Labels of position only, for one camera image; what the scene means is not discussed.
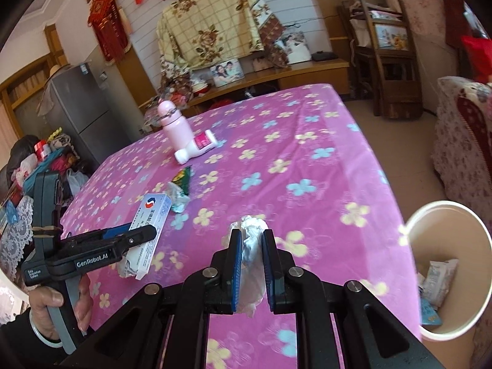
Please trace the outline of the person's left hand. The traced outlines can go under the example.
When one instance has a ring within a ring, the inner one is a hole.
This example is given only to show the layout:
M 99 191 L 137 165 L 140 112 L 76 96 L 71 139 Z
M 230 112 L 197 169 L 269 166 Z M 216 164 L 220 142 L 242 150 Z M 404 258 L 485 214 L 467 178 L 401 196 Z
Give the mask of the person's left hand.
M 90 280 L 87 274 L 81 277 L 78 292 L 79 299 L 73 311 L 80 331 L 87 331 L 93 314 L 93 299 L 90 296 Z M 58 341 L 59 335 L 49 316 L 48 307 L 61 307 L 62 294 L 50 287 L 37 287 L 30 291 L 28 296 L 34 326 L 44 338 L 49 341 Z

